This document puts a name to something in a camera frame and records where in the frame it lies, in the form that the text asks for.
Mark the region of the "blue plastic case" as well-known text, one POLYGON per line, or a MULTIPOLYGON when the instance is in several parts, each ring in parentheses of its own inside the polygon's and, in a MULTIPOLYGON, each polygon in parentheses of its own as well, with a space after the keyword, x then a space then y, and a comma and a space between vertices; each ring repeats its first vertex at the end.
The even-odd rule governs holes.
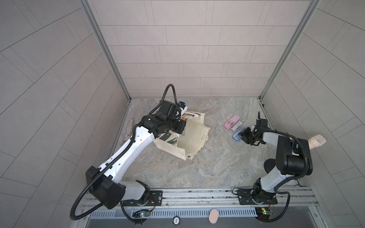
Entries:
POLYGON ((238 127, 233 135, 232 135, 232 138, 235 140, 235 141, 239 141, 242 139, 242 133, 247 129, 249 128, 249 126, 247 125, 241 125, 240 127, 238 127))

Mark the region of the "clear plastic stationery box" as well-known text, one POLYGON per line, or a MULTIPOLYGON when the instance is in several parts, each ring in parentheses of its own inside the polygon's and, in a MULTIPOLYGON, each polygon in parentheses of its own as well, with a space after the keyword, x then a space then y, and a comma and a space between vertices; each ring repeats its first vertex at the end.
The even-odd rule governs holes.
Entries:
POLYGON ((231 130, 234 132, 234 131, 236 131, 240 126, 242 125, 242 122, 237 122, 232 128, 231 128, 231 130))

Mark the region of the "pink compass set case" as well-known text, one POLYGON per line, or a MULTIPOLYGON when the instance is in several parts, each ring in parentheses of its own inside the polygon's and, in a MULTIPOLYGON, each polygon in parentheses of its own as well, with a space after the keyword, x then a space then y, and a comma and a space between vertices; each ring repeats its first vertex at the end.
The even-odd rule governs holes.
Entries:
POLYGON ((237 114, 234 114, 228 121, 225 122, 223 125, 225 129, 230 130, 232 129, 240 120, 240 116, 237 114))

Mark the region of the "floral canvas tote bag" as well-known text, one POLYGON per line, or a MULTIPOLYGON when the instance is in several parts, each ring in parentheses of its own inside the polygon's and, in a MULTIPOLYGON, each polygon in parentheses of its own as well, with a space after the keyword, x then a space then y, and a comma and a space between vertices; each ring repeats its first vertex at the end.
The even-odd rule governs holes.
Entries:
POLYGON ((182 119, 186 126, 182 134, 169 131, 154 140, 160 150, 170 153, 180 159, 192 159, 203 149, 208 140, 210 128, 204 125, 205 113, 187 111, 182 119))

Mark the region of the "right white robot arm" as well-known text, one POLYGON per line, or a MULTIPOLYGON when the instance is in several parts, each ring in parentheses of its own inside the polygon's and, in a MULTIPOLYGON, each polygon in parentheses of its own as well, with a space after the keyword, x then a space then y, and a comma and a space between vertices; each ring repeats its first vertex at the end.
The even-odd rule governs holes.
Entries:
POLYGON ((283 184, 309 176, 313 172, 308 140, 271 130, 267 123, 266 119, 257 119, 253 129, 246 127, 239 133, 246 144, 259 146, 269 143, 276 147, 275 158, 264 163, 267 175, 259 178, 253 186, 253 197, 265 192, 277 193, 283 184))

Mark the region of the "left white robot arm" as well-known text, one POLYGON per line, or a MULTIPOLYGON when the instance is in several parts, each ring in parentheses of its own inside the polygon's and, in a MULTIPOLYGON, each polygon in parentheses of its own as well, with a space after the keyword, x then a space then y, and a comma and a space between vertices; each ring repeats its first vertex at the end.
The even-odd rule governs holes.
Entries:
POLYGON ((122 182, 122 178, 142 150, 157 137, 170 131, 182 134, 186 126, 182 116, 186 111, 184 102, 175 104, 162 101, 156 113, 144 116, 133 127, 130 139, 111 158, 99 167, 91 166, 86 171, 86 183, 90 187, 88 192, 108 209, 123 200, 145 202, 148 186, 140 181, 122 182))

